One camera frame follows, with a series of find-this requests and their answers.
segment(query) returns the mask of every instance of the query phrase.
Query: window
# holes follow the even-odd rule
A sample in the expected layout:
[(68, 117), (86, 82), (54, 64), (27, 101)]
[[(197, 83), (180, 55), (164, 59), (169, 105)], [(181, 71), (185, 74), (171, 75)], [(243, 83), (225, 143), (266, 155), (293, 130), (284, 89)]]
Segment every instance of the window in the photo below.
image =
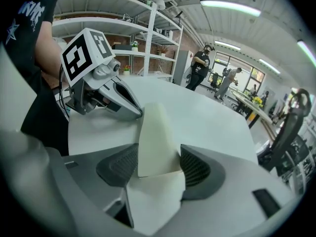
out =
[(223, 80), (222, 75), (224, 68), (242, 69), (242, 72), (236, 75), (236, 79), (238, 80), (238, 86), (236, 86), (233, 83), (231, 84), (231, 87), (236, 88), (242, 92), (249, 92), (250, 89), (254, 86), (254, 84), (257, 85), (256, 89), (258, 92), (263, 81), (263, 78), (265, 77), (264, 73), (252, 67), (251, 65), (241, 60), (238, 60), (232, 56), (217, 52), (212, 67), (213, 72), (209, 75), (207, 81), (209, 83), (213, 82), (213, 74), (218, 73), (217, 83), (220, 84)]
[(263, 81), (263, 77), (265, 77), (265, 74), (262, 73), (260, 70), (257, 70), (255, 68), (253, 68), (252, 72), (251, 72), (251, 77), (256, 79), (259, 82)]
[(250, 78), (251, 66), (236, 58), (231, 57), (227, 68), (232, 69), (232, 70), (237, 69), (237, 68), (242, 69), (241, 73), (236, 74), (236, 77), (235, 77), (238, 80), (238, 86), (232, 84), (232, 87), (243, 92)]
[[(217, 85), (220, 85), (221, 82), (222, 82), (222, 80), (223, 80), (223, 77), (219, 75), (216, 84), (217, 84)], [(211, 74), (209, 75), (209, 78), (208, 78), (207, 81), (208, 81), (209, 83), (213, 82), (213, 73), (211, 73)]]
[(228, 61), (229, 61), (228, 55), (222, 54), (222, 53), (216, 53), (215, 62), (221, 63), (221, 64), (227, 66)]
[(256, 91), (258, 92), (258, 82), (252, 78), (250, 78), (246, 89), (250, 91), (254, 85), (256, 85)]

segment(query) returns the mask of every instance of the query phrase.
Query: shelving unit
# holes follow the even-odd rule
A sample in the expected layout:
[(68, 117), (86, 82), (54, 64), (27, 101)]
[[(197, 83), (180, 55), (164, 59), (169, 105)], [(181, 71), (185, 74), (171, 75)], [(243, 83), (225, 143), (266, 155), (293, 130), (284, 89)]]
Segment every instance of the shelving unit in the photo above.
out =
[(137, 57), (145, 57), (144, 52), (134, 52), (134, 51), (129, 51), (129, 50), (118, 50), (118, 49), (113, 49), (113, 53), (116, 56), (129, 56), (129, 55), (134, 55)]
[[(143, 76), (167, 78), (172, 81), (179, 47), (182, 38), (183, 27), (178, 26), (173, 20), (163, 13), (157, 11), (155, 3), (148, 6), (138, 0), (58, 0), (55, 8), (55, 17), (66, 17), (66, 19), (53, 22), (53, 36), (66, 38), (77, 35), (84, 28), (92, 28), (104, 32), (104, 34), (135, 36), (137, 39), (146, 41), (145, 52), (134, 52), (129, 50), (113, 50), (117, 56), (143, 57)], [(123, 21), (124, 14), (136, 17), (131, 22)], [(94, 17), (73, 17), (80, 14), (94, 14)], [(154, 31), (154, 27), (162, 30), (179, 30), (179, 41), (176, 42), (160, 33)], [(174, 59), (151, 54), (151, 45), (175, 45)], [(171, 74), (149, 72), (149, 60), (160, 59), (173, 62)]]

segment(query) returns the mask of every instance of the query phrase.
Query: person in gray clothes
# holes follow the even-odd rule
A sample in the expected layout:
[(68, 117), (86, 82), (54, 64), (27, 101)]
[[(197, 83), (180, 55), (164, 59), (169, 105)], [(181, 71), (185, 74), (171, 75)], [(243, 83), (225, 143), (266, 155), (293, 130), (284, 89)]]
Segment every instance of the person in gray clothes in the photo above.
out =
[(229, 74), (224, 78), (221, 86), (218, 89), (218, 92), (214, 95), (216, 99), (218, 99), (218, 96), (221, 95), (219, 98), (223, 101), (223, 96), (225, 96), (225, 93), (227, 92), (229, 85), (234, 82), (236, 83), (237, 80), (235, 80), (236, 74), (239, 74), (242, 71), (241, 68), (233, 69), (229, 72)]

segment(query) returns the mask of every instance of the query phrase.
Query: office chair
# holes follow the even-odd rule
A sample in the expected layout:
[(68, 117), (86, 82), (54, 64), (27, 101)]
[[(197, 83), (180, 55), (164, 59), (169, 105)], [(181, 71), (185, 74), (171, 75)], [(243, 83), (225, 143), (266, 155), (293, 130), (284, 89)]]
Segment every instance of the office chair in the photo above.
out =
[(277, 175), (282, 176), (286, 172), (293, 170), (293, 168), (302, 162), (309, 153), (310, 151), (305, 141), (301, 136), (297, 135), (287, 149), (287, 154), (282, 156), (281, 163), (276, 166)]
[(210, 91), (214, 91), (215, 93), (217, 92), (217, 89), (219, 88), (219, 86), (217, 85), (217, 79), (218, 79), (218, 73), (214, 73), (213, 74), (213, 81), (211, 82), (211, 87)]
[(299, 89), (292, 99), (289, 102), (289, 113), (285, 118), (280, 133), (277, 135), (272, 146), (258, 156), (259, 165), (269, 172), (283, 162), (282, 157), (284, 155), (290, 160), (292, 157), (296, 157), (296, 155), (291, 156), (291, 152), (293, 152), (291, 144), (295, 143), (294, 140), (303, 124), (303, 119), (311, 111), (312, 104), (309, 93), (306, 90)]

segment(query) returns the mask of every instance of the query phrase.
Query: ceiling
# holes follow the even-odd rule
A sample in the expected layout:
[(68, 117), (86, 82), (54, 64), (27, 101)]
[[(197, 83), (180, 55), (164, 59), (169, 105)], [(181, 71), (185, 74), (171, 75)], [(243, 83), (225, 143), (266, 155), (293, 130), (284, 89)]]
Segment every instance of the ceiling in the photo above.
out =
[(288, 86), (300, 86), (316, 93), (316, 68), (297, 45), (303, 39), (315, 53), (315, 43), (304, 22), (287, 0), (224, 0), (262, 11), (254, 17), (239, 11), (202, 7), (199, 0), (171, 1), (170, 15), (181, 10), (182, 22), (191, 37), (202, 46), (220, 40), (241, 47), (236, 57), (244, 54), (253, 60), (264, 59), (281, 73), (264, 67), (264, 72)]

